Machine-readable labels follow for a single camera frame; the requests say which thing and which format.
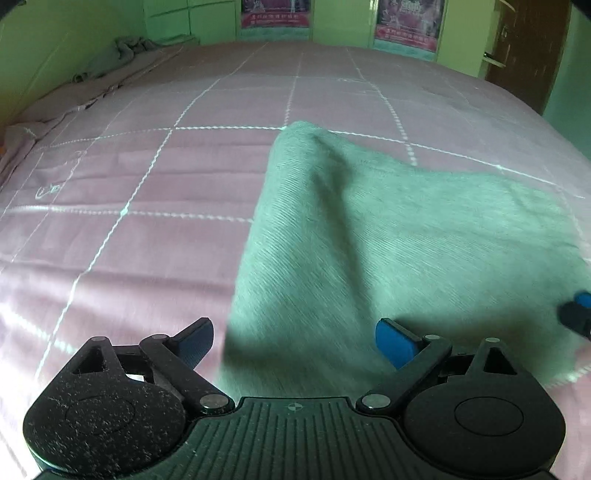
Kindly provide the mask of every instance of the bed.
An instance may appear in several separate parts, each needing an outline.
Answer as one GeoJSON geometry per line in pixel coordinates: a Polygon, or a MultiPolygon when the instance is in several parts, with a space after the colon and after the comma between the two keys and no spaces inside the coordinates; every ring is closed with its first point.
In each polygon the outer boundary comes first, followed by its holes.
{"type": "MultiPolygon", "coordinates": [[[[521,101],[433,63],[314,43],[190,44],[58,90],[7,130],[0,192],[0,458],[36,465],[22,418],[87,338],[137,343],[200,316],[212,379],[271,144],[307,120],[421,168],[555,195],[591,264],[591,163],[521,101]]],[[[567,425],[554,464],[591,476],[591,348],[546,385],[567,425]]]]}

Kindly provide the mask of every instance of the metal pin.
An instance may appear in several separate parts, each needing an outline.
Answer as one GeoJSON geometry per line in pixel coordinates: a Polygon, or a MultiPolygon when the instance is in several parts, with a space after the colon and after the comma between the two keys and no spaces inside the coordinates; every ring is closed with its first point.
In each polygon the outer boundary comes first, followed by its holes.
{"type": "Polygon", "coordinates": [[[230,399],[225,395],[212,393],[201,397],[199,403],[206,410],[216,410],[217,408],[223,408],[230,403],[230,399]]]}
{"type": "Polygon", "coordinates": [[[390,405],[390,399],[386,395],[372,393],[364,396],[361,399],[361,403],[367,408],[374,410],[375,408],[384,408],[390,405]]]}

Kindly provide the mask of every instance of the green towel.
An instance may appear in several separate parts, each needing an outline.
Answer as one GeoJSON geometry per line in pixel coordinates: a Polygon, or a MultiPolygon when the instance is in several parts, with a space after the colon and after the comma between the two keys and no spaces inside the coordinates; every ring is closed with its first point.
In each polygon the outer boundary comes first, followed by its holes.
{"type": "Polygon", "coordinates": [[[216,385],[238,399],[348,395],[394,371],[382,317],[467,348],[499,337],[541,382],[584,340],[556,307],[591,286],[550,196],[430,172],[298,122],[271,150],[216,385]]]}

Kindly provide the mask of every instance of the gray blanket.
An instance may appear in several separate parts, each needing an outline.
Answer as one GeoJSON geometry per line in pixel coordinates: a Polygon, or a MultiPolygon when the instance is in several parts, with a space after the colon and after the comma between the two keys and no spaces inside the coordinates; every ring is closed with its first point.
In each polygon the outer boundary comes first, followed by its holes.
{"type": "Polygon", "coordinates": [[[142,37],[119,37],[94,57],[83,72],[72,78],[75,83],[97,79],[113,70],[127,65],[138,53],[156,50],[158,44],[142,37]]]}

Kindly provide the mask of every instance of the poster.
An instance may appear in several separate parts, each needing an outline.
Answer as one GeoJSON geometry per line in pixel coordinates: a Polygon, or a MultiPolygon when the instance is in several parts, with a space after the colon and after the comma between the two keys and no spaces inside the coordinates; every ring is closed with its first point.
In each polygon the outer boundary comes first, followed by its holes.
{"type": "Polygon", "coordinates": [[[379,0],[374,47],[432,60],[445,0],[379,0]]]}
{"type": "Polygon", "coordinates": [[[289,33],[290,30],[300,28],[302,31],[293,32],[295,36],[309,35],[311,0],[242,0],[242,29],[256,29],[262,36],[275,33],[289,33]]]}

